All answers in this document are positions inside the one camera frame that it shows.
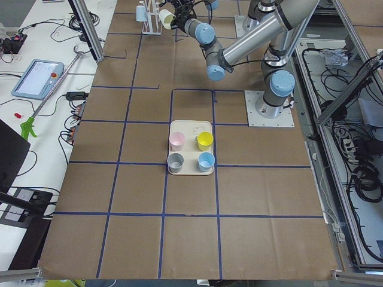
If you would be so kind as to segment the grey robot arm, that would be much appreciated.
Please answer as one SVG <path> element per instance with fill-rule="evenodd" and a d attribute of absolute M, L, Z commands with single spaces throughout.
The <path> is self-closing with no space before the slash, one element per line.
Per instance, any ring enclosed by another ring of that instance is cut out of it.
<path fill-rule="evenodd" d="M 267 20 L 279 22 L 279 18 L 277 1 L 250 1 L 248 14 L 242 25 L 247 29 L 251 29 L 265 23 Z"/>
<path fill-rule="evenodd" d="M 219 42 L 214 28 L 197 19 L 197 1 L 171 1 L 174 15 L 171 29 L 194 38 L 203 51 L 209 79 L 220 81 L 226 72 L 244 64 L 243 59 L 267 45 L 261 70 L 265 80 L 263 96 L 255 104 L 257 113 L 268 119 L 281 115 L 285 100 L 293 94 L 296 80 L 284 66 L 305 30 L 318 1 L 251 1 L 244 23 L 245 33 L 228 47 Z"/>

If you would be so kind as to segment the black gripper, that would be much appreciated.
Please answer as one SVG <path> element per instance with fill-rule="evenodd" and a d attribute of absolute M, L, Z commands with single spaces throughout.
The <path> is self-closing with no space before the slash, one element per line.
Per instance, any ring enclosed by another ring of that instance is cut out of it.
<path fill-rule="evenodd" d="M 175 8 L 174 18 L 172 20 L 172 29 L 179 28 L 184 30 L 186 21 L 189 19 L 195 19 L 196 13 L 194 10 L 193 1 L 172 1 L 172 5 Z"/>

